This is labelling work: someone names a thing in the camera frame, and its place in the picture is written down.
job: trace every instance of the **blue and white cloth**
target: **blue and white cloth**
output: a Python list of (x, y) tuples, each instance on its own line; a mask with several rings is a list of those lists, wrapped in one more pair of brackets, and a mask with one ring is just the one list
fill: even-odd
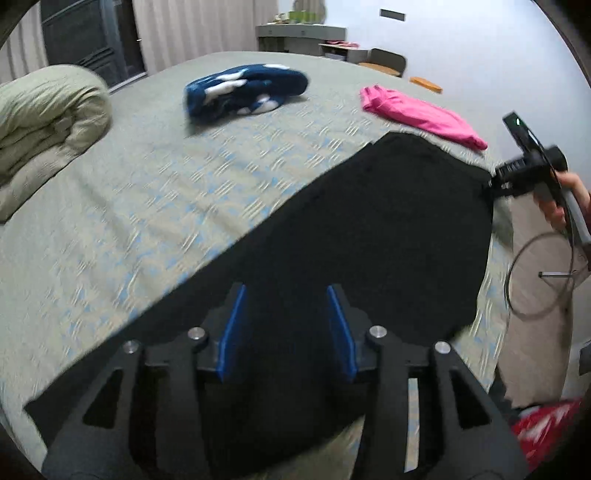
[(270, 112), (307, 87), (308, 77), (285, 65), (243, 65), (189, 83), (185, 100), (191, 120), (206, 124), (231, 112)]

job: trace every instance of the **cable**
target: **cable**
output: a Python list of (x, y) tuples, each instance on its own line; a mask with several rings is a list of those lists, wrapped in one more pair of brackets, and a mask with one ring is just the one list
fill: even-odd
[[(550, 166), (550, 171), (552, 172), (552, 175), (554, 176), (556, 184), (558, 185), (559, 189), (562, 191), (562, 185), (558, 181), (558, 177), (556, 176), (556, 171), (555, 171), (554, 167), (552, 166), (552, 164), (550, 163), (550, 160), (548, 160), (548, 158), (546, 157), (543, 148), (541, 149), (541, 156), (546, 161), (546, 163)], [(511, 294), (509, 292), (509, 283), (511, 282), (511, 275), (513, 273), (513, 269), (515, 268), (515, 264), (517, 263), (517, 261), (519, 260), (521, 255), (533, 243), (537, 242), (538, 240), (540, 240), (542, 238), (546, 238), (546, 237), (550, 237), (550, 236), (557, 236), (557, 235), (563, 236), (562, 233), (544, 232), (544, 233), (541, 233), (541, 234), (536, 235), (535, 237), (531, 238), (523, 247), (521, 247), (521, 249), (519, 250), (519, 252), (515, 256), (515, 258), (513, 259), (513, 262), (511, 263), (511, 266), (509, 268), (509, 272), (507, 273), (507, 276), (505, 277), (505, 284), (504, 284), (505, 300), (507, 302), (507, 305), (509, 306), (509, 310), (516, 317), (518, 317), (522, 320), (534, 320), (534, 319), (537, 320), (539, 318), (542, 318), (542, 317), (548, 315), (566, 297), (567, 293), (569, 293), (569, 290), (572, 291), (569, 288), (571, 283), (574, 288), (574, 278), (573, 278), (573, 273), (574, 273), (574, 232), (573, 232), (574, 220), (573, 220), (573, 215), (570, 213), (570, 210), (568, 209), (566, 204), (564, 204), (563, 208), (564, 208), (564, 212), (565, 212), (564, 218), (566, 220), (566, 231), (568, 234), (568, 240), (569, 240), (569, 244), (570, 244), (570, 265), (569, 265), (569, 276), (570, 277), (564, 283), (564, 287), (562, 288), (562, 290), (560, 290), (560, 293), (556, 297), (556, 300), (554, 302), (552, 302), (549, 307), (546, 307), (545, 309), (542, 309), (539, 312), (535, 312), (535, 313), (520, 312), (519, 310), (517, 310), (514, 307), (512, 301), (511, 301)]]

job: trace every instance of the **orange object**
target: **orange object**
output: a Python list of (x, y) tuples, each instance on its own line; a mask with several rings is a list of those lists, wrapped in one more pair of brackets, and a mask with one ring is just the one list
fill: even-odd
[(434, 83), (429, 82), (429, 80), (422, 79), (421, 77), (410, 77), (410, 83), (420, 85), (421, 87), (425, 87), (435, 93), (441, 93), (443, 91), (439, 85), (435, 85)]
[(392, 75), (394, 77), (400, 77), (400, 72), (398, 70), (390, 69), (388, 67), (383, 67), (381, 65), (377, 65), (375, 63), (367, 63), (365, 61), (359, 63), (362, 67), (367, 67), (372, 70), (377, 70), (378, 72), (387, 73), (388, 75)]

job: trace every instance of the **black towel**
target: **black towel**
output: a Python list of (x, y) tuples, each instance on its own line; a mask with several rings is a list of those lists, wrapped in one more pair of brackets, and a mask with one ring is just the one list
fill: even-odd
[(471, 324), (485, 274), (490, 175), (410, 134), (388, 134), (288, 200), (191, 279), (61, 374), (26, 411), (51, 445), (67, 413), (128, 339), (161, 343), (198, 325), (243, 282), (259, 312), (254, 383), (213, 389), (212, 454), (245, 475), (330, 437), (364, 411), (365, 389), (332, 381), (326, 287), (404, 342)]

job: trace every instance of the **pink shirt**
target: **pink shirt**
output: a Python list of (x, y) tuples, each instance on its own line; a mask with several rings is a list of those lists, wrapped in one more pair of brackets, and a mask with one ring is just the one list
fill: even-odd
[(473, 150), (485, 150), (488, 147), (472, 127), (454, 112), (380, 85), (363, 88), (360, 93), (366, 112), (420, 128)]

